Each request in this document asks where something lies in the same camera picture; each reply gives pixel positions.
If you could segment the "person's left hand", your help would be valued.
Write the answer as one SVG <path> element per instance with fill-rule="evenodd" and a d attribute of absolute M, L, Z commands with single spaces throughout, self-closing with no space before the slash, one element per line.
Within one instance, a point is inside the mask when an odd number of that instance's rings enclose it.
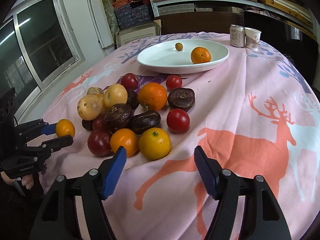
<path fill-rule="evenodd" d="M 4 182 L 8 185 L 13 185 L 14 184 L 14 181 L 16 179 L 10 179 L 6 174 L 5 172 L 1 172 L 1 176 L 2 176 L 2 179 L 4 180 Z M 34 179 L 33 179 L 33 175 L 30 174 L 30 175 L 27 175 L 27 176 L 24 176 L 22 179 L 21 179 L 21 183 L 22 185 L 26 188 L 26 189 L 31 189 L 34 185 Z"/>

